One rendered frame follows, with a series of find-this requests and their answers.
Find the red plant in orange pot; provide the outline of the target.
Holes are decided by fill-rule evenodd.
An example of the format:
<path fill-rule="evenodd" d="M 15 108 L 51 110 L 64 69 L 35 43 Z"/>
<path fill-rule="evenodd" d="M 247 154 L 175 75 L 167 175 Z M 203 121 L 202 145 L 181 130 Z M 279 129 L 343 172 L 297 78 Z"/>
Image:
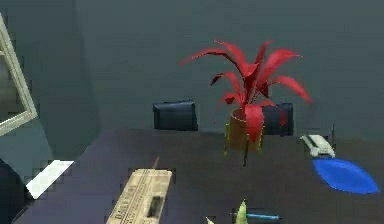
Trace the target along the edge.
<path fill-rule="evenodd" d="M 251 141 L 255 143 L 260 140 L 260 137 L 262 136 L 265 121 L 262 108 L 267 106 L 276 106 L 276 104 L 270 100 L 268 94 L 266 93 L 271 85 L 285 85 L 307 103 L 312 102 L 305 88 L 292 77 L 280 75 L 270 79 L 274 72 L 283 63 L 293 57 L 299 57 L 299 54 L 291 50 L 281 48 L 273 51 L 268 58 L 265 59 L 266 50 L 271 44 L 271 41 L 266 41 L 261 45 L 255 61 L 253 63 L 248 63 L 244 53 L 237 46 L 224 41 L 215 41 L 215 43 L 224 46 L 224 49 L 207 48 L 201 50 L 181 61 L 180 65 L 206 55 L 215 55 L 223 56 L 236 67 L 237 71 L 241 75 L 243 88 L 240 87 L 239 80 L 236 74 L 232 71 L 217 73 L 212 79 L 210 85 L 214 85 L 223 77 L 232 82 L 234 91 L 227 92 L 221 98 L 220 102 L 232 104 L 236 101 L 238 103 L 241 120 L 245 122 L 248 142 Z"/>

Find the dark dining table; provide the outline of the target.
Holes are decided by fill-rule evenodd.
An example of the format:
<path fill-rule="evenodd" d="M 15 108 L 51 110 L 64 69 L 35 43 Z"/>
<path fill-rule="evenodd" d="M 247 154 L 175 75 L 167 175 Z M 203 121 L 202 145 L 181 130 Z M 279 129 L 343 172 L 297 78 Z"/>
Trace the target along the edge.
<path fill-rule="evenodd" d="M 241 203 L 281 216 L 282 224 L 384 224 L 384 145 L 336 142 L 338 157 L 365 169 L 379 193 L 327 186 L 295 137 L 267 136 L 261 152 L 224 147 L 214 133 L 117 129 L 101 134 L 15 224 L 104 224 L 130 173 L 173 173 L 161 224 L 232 224 Z"/>

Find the green leaf plant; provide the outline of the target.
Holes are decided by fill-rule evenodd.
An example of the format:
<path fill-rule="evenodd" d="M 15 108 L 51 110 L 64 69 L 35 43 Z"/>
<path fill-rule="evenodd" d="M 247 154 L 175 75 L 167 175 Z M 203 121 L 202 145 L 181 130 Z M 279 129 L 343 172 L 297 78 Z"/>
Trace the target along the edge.
<path fill-rule="evenodd" d="M 248 218 L 247 218 L 246 201 L 242 200 L 238 209 L 235 212 L 231 212 L 230 215 L 234 219 L 233 224 L 249 224 Z"/>

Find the dark blue chair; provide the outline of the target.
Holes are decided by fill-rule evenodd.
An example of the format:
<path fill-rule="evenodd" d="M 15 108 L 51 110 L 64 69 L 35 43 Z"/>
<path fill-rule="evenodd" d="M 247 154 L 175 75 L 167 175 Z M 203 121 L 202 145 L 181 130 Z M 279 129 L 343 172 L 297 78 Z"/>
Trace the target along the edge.
<path fill-rule="evenodd" d="M 153 104 L 154 128 L 158 130 L 197 131 L 195 102 L 191 99 Z"/>
<path fill-rule="evenodd" d="M 279 103 L 262 108 L 264 134 L 292 136 L 294 134 L 294 107 L 292 103 Z"/>

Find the folded newspaper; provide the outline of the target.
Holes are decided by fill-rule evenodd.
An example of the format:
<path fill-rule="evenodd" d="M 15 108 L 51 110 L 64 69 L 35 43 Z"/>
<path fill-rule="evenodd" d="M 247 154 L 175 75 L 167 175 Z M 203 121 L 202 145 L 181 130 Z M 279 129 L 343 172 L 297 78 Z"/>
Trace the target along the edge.
<path fill-rule="evenodd" d="M 127 181 L 105 224 L 160 224 L 172 172 L 137 169 Z M 159 218 L 147 216 L 154 196 L 163 198 Z"/>

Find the small black remote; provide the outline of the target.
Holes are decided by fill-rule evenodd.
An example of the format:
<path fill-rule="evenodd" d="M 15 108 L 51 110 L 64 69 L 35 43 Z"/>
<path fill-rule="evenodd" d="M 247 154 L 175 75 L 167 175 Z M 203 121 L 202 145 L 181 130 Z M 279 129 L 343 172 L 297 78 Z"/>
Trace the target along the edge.
<path fill-rule="evenodd" d="M 147 216 L 150 218 L 159 218 L 162 205 L 163 198 L 161 196 L 154 196 L 151 200 Z"/>

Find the blue pen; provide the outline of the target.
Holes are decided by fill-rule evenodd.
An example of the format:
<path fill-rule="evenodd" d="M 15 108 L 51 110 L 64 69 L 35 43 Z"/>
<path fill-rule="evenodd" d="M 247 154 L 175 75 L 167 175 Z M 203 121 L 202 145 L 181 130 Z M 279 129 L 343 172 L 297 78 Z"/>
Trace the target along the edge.
<path fill-rule="evenodd" d="M 234 216 L 238 215 L 238 212 L 231 212 L 230 214 L 234 217 Z M 246 217 L 252 218 L 252 219 L 259 219 L 259 220 L 270 220 L 270 221 L 282 219 L 282 217 L 279 215 L 265 214 L 265 213 L 261 213 L 261 212 L 252 212 L 252 211 L 247 211 Z"/>

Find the white router box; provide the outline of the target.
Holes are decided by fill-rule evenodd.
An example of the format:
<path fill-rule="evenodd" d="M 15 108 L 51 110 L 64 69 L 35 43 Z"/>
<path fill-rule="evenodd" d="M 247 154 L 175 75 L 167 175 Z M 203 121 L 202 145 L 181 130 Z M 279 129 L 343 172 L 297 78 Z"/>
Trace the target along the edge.
<path fill-rule="evenodd" d="M 309 149 L 309 153 L 313 158 L 322 156 L 334 158 L 334 129 L 329 131 L 328 135 L 321 135 L 319 128 L 306 128 L 300 140 Z"/>

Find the blue plate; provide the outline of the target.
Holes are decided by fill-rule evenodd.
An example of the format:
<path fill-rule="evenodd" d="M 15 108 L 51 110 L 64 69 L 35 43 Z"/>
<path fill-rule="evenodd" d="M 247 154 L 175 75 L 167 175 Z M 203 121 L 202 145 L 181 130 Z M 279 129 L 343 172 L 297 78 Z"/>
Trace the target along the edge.
<path fill-rule="evenodd" d="M 374 178 L 355 163 L 343 159 L 314 159 L 315 171 L 331 188 L 354 194 L 380 192 Z"/>

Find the grey framed window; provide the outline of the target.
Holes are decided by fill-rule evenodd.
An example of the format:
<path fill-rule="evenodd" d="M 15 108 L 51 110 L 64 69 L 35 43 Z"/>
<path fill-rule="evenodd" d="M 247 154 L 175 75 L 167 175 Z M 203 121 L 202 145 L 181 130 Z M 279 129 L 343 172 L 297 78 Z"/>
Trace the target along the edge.
<path fill-rule="evenodd" d="M 0 13 L 0 136 L 38 116 L 5 18 Z"/>

